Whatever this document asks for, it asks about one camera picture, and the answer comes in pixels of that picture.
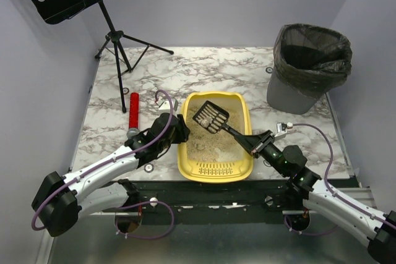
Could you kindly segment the black slotted litter scoop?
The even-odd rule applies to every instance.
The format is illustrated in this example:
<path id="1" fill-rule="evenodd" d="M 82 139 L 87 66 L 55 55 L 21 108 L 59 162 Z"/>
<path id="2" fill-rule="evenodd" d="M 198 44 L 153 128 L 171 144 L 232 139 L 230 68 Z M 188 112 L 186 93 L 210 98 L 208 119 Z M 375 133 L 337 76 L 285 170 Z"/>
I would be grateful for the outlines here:
<path id="1" fill-rule="evenodd" d="M 192 119 L 194 122 L 198 123 L 197 120 L 200 117 L 212 118 L 210 126 L 208 128 L 204 128 L 207 132 L 210 132 L 211 134 L 217 134 L 219 133 L 219 131 L 224 130 L 233 137 L 243 136 L 243 134 L 228 125 L 228 120 L 230 118 L 229 112 L 225 111 L 223 108 L 219 107 L 218 105 L 209 100 L 205 101 L 205 103 L 193 115 Z"/>

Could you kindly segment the yellow plastic litter box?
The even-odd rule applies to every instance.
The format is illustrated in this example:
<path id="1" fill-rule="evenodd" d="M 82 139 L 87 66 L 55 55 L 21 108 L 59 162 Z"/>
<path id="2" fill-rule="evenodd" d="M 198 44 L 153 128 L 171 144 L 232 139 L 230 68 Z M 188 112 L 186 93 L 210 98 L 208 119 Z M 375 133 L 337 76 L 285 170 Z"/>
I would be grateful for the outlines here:
<path id="1" fill-rule="evenodd" d="M 230 114 L 230 125 L 238 132 L 252 134 L 251 117 L 248 106 L 239 93 L 233 92 L 194 92 L 191 93 L 181 107 L 184 120 L 190 106 L 199 105 L 205 101 L 219 105 Z M 187 157 L 186 143 L 178 146 L 178 169 L 187 179 L 204 183 L 227 183 L 243 180 L 253 169 L 253 158 L 243 149 L 243 157 L 238 161 L 228 162 L 199 162 Z"/>

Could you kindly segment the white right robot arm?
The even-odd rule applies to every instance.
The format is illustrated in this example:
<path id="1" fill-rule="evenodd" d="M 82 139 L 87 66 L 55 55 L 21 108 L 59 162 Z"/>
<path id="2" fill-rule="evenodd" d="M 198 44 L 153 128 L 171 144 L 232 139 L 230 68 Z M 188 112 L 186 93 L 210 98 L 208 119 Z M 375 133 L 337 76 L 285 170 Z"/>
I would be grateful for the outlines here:
<path id="1" fill-rule="evenodd" d="M 331 220 L 366 246 L 378 263 L 395 263 L 395 212 L 369 207 L 331 185 L 307 166 L 307 158 L 297 145 L 278 149 L 271 131 L 259 135 L 230 134 L 255 158 L 262 157 L 282 177 L 303 207 Z"/>

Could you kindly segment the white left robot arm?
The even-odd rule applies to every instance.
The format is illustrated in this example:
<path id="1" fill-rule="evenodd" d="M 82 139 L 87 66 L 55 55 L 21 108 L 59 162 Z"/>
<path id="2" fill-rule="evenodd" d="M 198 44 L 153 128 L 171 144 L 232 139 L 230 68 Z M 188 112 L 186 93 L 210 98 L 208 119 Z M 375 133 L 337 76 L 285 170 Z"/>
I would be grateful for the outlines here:
<path id="1" fill-rule="evenodd" d="M 125 141 L 116 151 L 76 172 L 47 174 L 33 201 L 31 227 L 47 230 L 52 237 L 68 231 L 79 218 L 109 208 L 123 207 L 130 194 L 127 183 L 120 182 L 112 193 L 119 198 L 105 198 L 104 186 L 114 178 L 134 171 L 161 158 L 173 144 L 188 140 L 183 115 L 163 113 L 152 126 Z"/>

